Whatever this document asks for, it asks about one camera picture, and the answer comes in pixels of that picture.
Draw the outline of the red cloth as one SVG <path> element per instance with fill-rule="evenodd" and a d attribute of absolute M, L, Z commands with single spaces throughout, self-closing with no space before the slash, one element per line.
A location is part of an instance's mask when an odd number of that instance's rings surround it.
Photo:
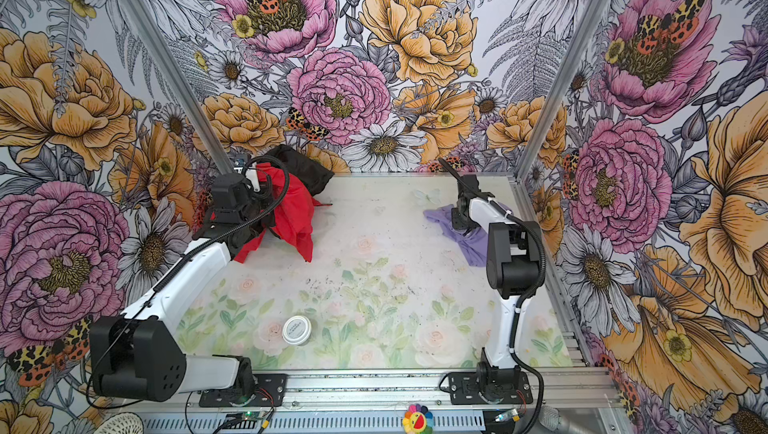
<path fill-rule="evenodd" d="M 273 198 L 287 190 L 286 196 L 273 211 L 274 226 L 271 230 L 278 238 L 294 247 L 305 262 L 311 262 L 314 249 L 312 221 L 315 208 L 322 206 L 322 203 L 313 198 L 304 183 L 294 174 L 285 176 L 280 168 L 267 163 L 258 163 L 256 170 L 260 184 L 267 179 L 271 180 Z"/>

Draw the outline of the black cloth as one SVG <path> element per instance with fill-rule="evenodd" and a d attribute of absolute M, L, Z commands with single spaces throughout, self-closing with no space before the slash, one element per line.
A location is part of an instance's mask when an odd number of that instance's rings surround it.
<path fill-rule="evenodd" d="M 299 179 L 312 196 L 323 192 L 334 177 L 331 170 L 286 145 L 276 146 L 266 155 L 282 162 L 288 172 Z"/>

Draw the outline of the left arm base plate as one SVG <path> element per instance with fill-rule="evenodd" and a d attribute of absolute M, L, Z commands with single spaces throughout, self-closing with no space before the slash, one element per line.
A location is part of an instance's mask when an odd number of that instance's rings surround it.
<path fill-rule="evenodd" d="M 202 408 L 280 407 L 286 393 L 287 374 L 254 373 L 244 385 L 204 391 L 198 404 Z"/>

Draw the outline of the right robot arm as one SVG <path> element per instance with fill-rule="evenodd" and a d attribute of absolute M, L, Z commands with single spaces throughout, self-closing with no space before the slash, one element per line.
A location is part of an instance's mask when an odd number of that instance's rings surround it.
<path fill-rule="evenodd" d="M 546 276 L 541 231 L 536 224 L 518 218 L 493 194 L 481 191 L 476 176 L 458 175 L 456 181 L 458 199 L 451 209 L 452 226 L 462 234 L 477 230 L 486 234 L 487 282 L 499 297 L 492 333 L 477 365 L 476 386 L 465 396 L 488 404 L 529 402 L 517 337 L 525 304 Z"/>

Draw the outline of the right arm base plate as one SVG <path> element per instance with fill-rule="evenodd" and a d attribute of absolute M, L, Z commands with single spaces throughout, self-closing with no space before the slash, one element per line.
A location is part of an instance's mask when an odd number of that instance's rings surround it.
<path fill-rule="evenodd" d="M 490 374 L 450 372 L 443 387 L 452 405 L 522 405 L 534 401 L 528 376 L 519 369 Z"/>

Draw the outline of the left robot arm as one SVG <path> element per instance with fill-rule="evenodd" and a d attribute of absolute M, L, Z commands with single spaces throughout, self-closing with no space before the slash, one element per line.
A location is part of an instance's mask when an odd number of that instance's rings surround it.
<path fill-rule="evenodd" d="M 185 353 L 176 329 L 192 302 L 229 265 L 264 224 L 274 219 L 286 189 L 268 176 L 255 187 L 258 172 L 275 167 L 288 181 L 286 166 L 271 156 L 248 161 L 238 173 L 219 176 L 205 227 L 168 272 L 116 316 L 90 328 L 91 374 L 87 396 L 164 402 L 177 393 L 223 391 L 243 400 L 256 392 L 251 362 L 243 356 Z"/>

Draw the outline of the purple cloth with print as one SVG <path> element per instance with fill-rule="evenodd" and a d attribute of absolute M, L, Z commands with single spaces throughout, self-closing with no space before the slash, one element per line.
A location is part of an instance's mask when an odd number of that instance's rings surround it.
<path fill-rule="evenodd" d="M 485 267 L 487 263 L 487 233 L 481 228 L 461 230 L 453 227 L 450 205 L 423 212 L 427 221 L 437 224 L 444 237 L 454 241 L 470 267 Z"/>

